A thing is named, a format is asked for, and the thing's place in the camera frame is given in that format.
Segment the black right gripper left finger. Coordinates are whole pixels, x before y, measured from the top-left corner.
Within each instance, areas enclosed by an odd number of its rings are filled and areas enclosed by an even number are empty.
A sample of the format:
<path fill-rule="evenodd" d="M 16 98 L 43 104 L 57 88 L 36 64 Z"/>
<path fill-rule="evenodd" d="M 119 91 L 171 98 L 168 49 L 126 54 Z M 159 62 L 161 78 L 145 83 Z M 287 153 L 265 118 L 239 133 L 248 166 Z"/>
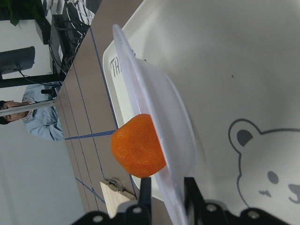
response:
<path fill-rule="evenodd" d="M 151 211 L 151 178 L 141 178 L 139 204 Z"/>

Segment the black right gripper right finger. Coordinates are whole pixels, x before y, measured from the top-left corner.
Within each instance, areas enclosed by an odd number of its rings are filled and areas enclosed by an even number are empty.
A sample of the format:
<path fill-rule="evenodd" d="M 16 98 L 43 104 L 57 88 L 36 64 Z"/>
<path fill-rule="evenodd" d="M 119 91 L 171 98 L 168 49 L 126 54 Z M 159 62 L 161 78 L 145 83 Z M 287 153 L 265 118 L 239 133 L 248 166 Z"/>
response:
<path fill-rule="evenodd" d="M 184 204 L 188 218 L 200 218 L 204 199 L 193 177 L 184 178 Z"/>

